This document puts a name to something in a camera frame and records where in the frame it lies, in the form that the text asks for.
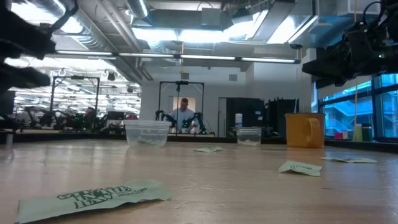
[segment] clear plastic container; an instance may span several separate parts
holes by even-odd
[[[168,121],[124,120],[126,137],[130,147],[162,147],[167,141],[171,125]]]
[[[261,128],[237,127],[236,138],[238,144],[242,146],[260,146],[261,144]]]

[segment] white shirt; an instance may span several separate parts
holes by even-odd
[[[192,117],[192,115],[195,112],[193,112],[193,110],[190,109],[186,109],[185,111],[181,111],[180,108],[173,110],[173,112],[170,114],[170,116],[172,118],[174,118],[174,120],[177,121],[177,130],[181,130],[182,129],[182,121],[186,120],[190,117]]]

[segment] table surface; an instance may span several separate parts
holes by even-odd
[[[205,146],[225,151],[193,151]],[[134,179],[158,180],[173,197],[38,223],[398,223],[395,154],[182,142],[127,149],[125,141],[91,139],[14,144],[0,155],[1,223],[13,223],[19,199]],[[379,162],[346,164],[321,156]],[[322,166],[321,177],[278,173],[286,160]]]

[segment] yellow container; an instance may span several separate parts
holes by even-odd
[[[290,147],[320,148],[325,145],[325,114],[285,114],[286,140]]]

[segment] paper packet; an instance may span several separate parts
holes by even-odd
[[[321,159],[324,160],[329,160],[329,161],[337,161],[337,162],[358,162],[358,163],[375,163],[377,161],[373,159],[367,159],[367,158],[348,158],[348,159],[340,159],[340,158],[335,158],[335,157],[321,157]]]
[[[222,147],[203,147],[200,149],[194,149],[196,152],[220,152],[222,150]]]
[[[156,180],[133,180],[124,185],[81,190],[19,201],[16,223],[100,208],[114,208],[124,203],[168,200],[171,194]]]
[[[280,168],[279,172],[294,171],[314,177],[321,176],[321,166],[306,164],[303,162],[287,161]]]

